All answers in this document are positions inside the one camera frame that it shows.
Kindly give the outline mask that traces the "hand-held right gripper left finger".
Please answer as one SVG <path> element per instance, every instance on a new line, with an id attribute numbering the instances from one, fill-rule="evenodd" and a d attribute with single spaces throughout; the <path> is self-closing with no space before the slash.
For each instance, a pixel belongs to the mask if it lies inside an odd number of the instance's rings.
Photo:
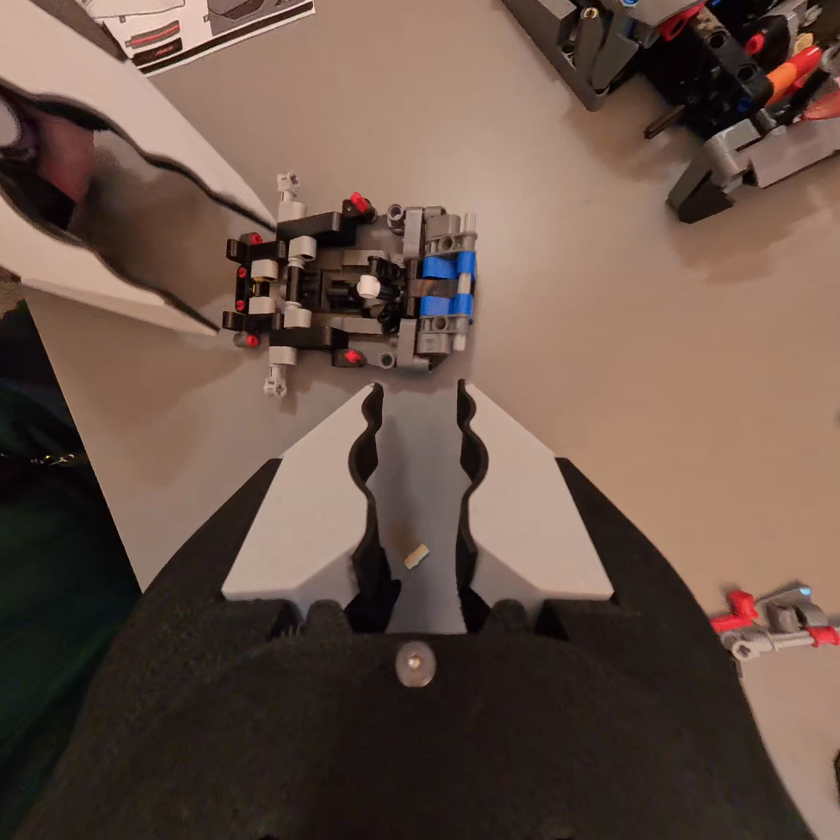
<path id="1" fill-rule="evenodd" d="M 279 458 L 222 586 L 227 602 L 286 602 L 305 617 L 335 602 L 357 633 L 383 633 L 401 582 L 369 480 L 379 465 L 381 384 L 362 387 Z"/>

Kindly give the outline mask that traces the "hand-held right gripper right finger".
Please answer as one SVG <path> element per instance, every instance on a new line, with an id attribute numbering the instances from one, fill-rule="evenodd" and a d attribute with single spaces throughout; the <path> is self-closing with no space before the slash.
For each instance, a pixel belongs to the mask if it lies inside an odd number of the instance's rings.
<path id="1" fill-rule="evenodd" d="M 469 484 L 456 533 L 456 587 L 468 633 L 513 601 L 533 624 L 546 601 L 614 594 L 553 451 L 476 385 L 460 380 L 459 463 Z"/>

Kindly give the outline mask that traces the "person's dark green shirt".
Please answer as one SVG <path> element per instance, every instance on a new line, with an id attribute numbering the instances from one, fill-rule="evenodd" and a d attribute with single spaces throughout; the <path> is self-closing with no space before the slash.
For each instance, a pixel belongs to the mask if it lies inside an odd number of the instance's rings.
<path id="1" fill-rule="evenodd" d="M 1 838 L 11 838 L 140 597 L 24 301 L 1 321 L 1 456 Z"/>

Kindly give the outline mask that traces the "lego sticker sheet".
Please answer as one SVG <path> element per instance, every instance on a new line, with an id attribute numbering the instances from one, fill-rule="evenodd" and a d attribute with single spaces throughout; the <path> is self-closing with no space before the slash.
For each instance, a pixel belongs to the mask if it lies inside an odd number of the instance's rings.
<path id="1" fill-rule="evenodd" d="M 146 76 L 315 13 L 313 1 L 80 1 Z"/>

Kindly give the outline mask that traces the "small lego car subassembly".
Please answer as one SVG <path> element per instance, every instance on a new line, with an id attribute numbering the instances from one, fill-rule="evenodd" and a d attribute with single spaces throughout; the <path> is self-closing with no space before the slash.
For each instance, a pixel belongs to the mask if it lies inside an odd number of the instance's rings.
<path id="1" fill-rule="evenodd" d="M 297 175 L 278 175 L 276 235 L 229 239 L 234 305 L 223 329 L 267 351 L 263 392 L 281 398 L 304 353 L 332 367 L 430 372 L 466 351 L 475 322 L 477 215 L 390 205 L 359 192 L 312 214 Z"/>

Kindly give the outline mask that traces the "large lego car chassis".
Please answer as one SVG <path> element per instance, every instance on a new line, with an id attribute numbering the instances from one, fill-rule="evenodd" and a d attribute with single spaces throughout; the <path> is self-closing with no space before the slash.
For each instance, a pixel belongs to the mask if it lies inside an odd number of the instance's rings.
<path id="1" fill-rule="evenodd" d="M 503 5 L 587 111 L 641 76 L 667 105 L 644 137 L 701 142 L 667 197 L 683 224 L 838 156 L 838 2 Z"/>

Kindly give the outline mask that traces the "grey lego axle with red parts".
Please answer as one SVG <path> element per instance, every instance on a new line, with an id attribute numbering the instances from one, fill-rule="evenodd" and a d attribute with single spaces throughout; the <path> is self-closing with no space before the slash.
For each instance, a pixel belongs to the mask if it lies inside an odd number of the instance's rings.
<path id="1" fill-rule="evenodd" d="M 813 600 L 813 588 L 793 581 L 768 594 L 726 594 L 728 610 L 710 617 L 721 645 L 737 665 L 797 648 L 837 648 L 838 620 Z"/>

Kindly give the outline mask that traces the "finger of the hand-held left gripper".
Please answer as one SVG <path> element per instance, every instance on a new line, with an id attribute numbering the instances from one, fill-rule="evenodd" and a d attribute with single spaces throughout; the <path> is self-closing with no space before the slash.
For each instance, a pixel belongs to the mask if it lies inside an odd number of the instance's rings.
<path id="1" fill-rule="evenodd" d="M 77 237 L 41 217 L 14 180 L 2 174 L 1 262 L 20 283 L 146 322 L 197 335 L 215 335 L 216 324 L 165 290 L 121 275 Z"/>
<path id="2" fill-rule="evenodd" d="M 2 2 L 2 84 L 42 107 L 110 130 L 153 165 L 179 172 L 213 201 L 265 228 L 271 211 L 193 125 L 126 59 L 32 2 Z"/>

